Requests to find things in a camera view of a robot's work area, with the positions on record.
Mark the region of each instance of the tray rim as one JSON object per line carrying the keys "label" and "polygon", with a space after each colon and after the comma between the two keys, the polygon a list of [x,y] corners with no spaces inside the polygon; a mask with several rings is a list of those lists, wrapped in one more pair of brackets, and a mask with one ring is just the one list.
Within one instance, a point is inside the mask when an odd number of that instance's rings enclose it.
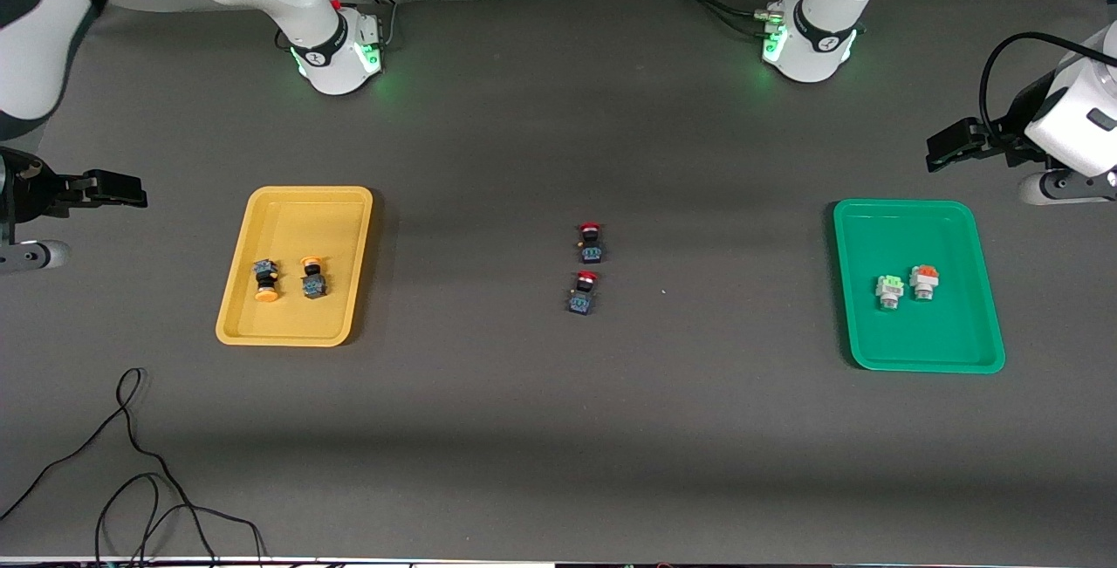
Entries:
{"label": "tray rim", "polygon": [[[350,279],[350,293],[349,300],[345,305],[345,321],[343,321],[342,330],[336,334],[335,337],[331,338],[295,338],[295,337],[275,337],[275,338],[259,338],[259,337],[240,337],[230,336],[225,330],[225,322],[228,318],[229,307],[231,300],[233,300],[233,286],[236,285],[235,275],[240,266],[244,264],[244,243],[248,239],[248,225],[249,215],[254,213],[256,203],[259,202],[260,198],[271,193],[296,193],[297,191],[306,191],[306,193],[347,193],[347,194],[359,194],[361,201],[364,205],[364,213],[361,218],[361,231],[357,237],[357,251],[360,251],[359,257],[353,262],[353,275]],[[292,185],[292,186],[279,186],[279,185],[268,185],[260,186],[258,190],[252,191],[252,194],[248,196],[248,202],[245,203],[245,214],[240,221],[240,230],[237,233],[237,246],[232,253],[232,261],[229,264],[229,275],[226,279],[225,290],[221,293],[221,307],[218,311],[217,322],[214,330],[219,341],[225,343],[227,346],[286,346],[286,348],[334,348],[340,346],[341,343],[345,341],[352,333],[353,328],[353,315],[356,310],[356,293],[361,282],[361,269],[364,264],[365,248],[367,246],[369,230],[372,225],[372,211],[375,199],[372,191],[367,190],[365,186],[345,185],[345,186],[303,186],[303,185]]]}
{"label": "tray rim", "polygon": [[[926,368],[926,366],[911,366],[911,364],[905,364],[905,362],[875,362],[870,358],[863,358],[861,356],[860,343],[858,338],[853,336],[853,329],[856,325],[856,316],[853,315],[853,287],[849,286],[850,282],[846,282],[846,266],[848,264],[848,253],[846,251],[846,231],[844,223],[842,222],[841,215],[850,206],[944,206],[953,208],[953,210],[961,211],[961,213],[966,219],[966,231],[970,238],[973,239],[975,243],[976,253],[980,254],[977,261],[978,264],[978,282],[981,282],[981,289],[989,297],[985,317],[991,326],[991,329],[995,331],[993,336],[993,362],[989,365],[958,365],[951,364],[949,366],[937,366],[936,368]],[[858,365],[861,365],[866,369],[873,372],[908,372],[908,373],[922,373],[922,374],[996,374],[1004,368],[1005,362],[1005,349],[1004,349],[1004,338],[1001,334],[1001,322],[996,317],[996,305],[993,301],[993,287],[989,279],[989,269],[985,266],[985,251],[981,246],[981,237],[977,231],[977,219],[973,214],[965,203],[953,201],[953,199],[885,199],[885,198],[850,198],[843,199],[843,201],[838,202],[833,210],[833,223],[834,223],[834,247],[838,249],[838,266],[840,281],[842,286],[842,300],[846,306],[846,335],[849,337],[850,354],[852,354],[853,360]]]}

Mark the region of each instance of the gray table surface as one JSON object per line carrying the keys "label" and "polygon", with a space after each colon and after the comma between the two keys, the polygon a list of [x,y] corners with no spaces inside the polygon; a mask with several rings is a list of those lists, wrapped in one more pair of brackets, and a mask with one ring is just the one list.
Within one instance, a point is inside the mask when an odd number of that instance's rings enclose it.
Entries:
{"label": "gray table surface", "polygon": [[[754,7],[762,0],[735,0]],[[1117,210],[1016,202],[1027,170],[926,174],[1003,37],[1083,38],[1101,0],[873,0],[795,86],[688,0],[418,2],[386,73],[324,98],[259,12],[112,11],[41,152],[139,174],[150,210],[40,219],[70,266],[3,278],[0,503],[146,366],[141,439],[273,555],[674,562],[1117,564]],[[1061,55],[1022,44],[994,110]],[[375,191],[351,343],[213,334],[245,202]],[[993,377],[842,358],[825,210],[949,198],[982,231]],[[598,311],[564,312],[574,227],[607,225]],[[92,552],[149,469],[113,429],[0,526],[3,555]],[[134,545],[147,498],[109,518]],[[212,523],[222,555],[251,553]],[[199,555],[180,520],[163,552]]]}

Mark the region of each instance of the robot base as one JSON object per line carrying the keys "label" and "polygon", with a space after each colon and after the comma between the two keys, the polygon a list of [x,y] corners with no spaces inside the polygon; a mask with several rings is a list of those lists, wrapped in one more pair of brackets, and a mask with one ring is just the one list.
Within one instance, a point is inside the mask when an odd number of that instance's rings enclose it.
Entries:
{"label": "robot base", "polygon": [[347,38],[325,66],[304,64],[292,50],[298,71],[319,94],[352,94],[381,70],[380,22],[352,8],[338,10],[347,23]]}
{"label": "robot base", "polygon": [[[799,0],[779,0],[768,3],[767,9],[782,11],[784,16],[790,17],[796,3]],[[857,31],[853,31],[853,35],[847,38],[846,42],[839,42],[834,50],[819,52],[814,50],[811,40],[799,31],[794,20],[785,20],[785,23],[775,29],[764,40],[761,59],[779,68],[787,78],[804,84],[830,78],[838,70],[838,66],[849,59],[850,47],[857,38]]]}

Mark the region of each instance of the green tray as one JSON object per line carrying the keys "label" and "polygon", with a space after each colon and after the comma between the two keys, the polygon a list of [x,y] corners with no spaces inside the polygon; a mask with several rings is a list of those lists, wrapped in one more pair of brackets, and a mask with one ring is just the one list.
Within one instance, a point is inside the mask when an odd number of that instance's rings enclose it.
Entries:
{"label": "green tray", "polygon": [[[958,202],[847,199],[834,208],[850,350],[869,369],[994,374],[1004,366],[977,223]],[[934,266],[941,285],[917,302],[911,267]],[[897,310],[879,309],[877,278],[904,278]]]}

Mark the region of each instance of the yellow tray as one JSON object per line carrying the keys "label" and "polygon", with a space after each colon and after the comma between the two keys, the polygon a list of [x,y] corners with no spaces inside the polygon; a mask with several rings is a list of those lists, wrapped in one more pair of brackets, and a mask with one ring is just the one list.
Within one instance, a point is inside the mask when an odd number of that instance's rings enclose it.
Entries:
{"label": "yellow tray", "polygon": [[[264,186],[248,199],[217,317],[229,346],[315,346],[345,341],[353,325],[372,218],[363,186]],[[304,257],[322,258],[327,293],[303,297]],[[252,262],[279,267],[275,302],[257,302]]]}

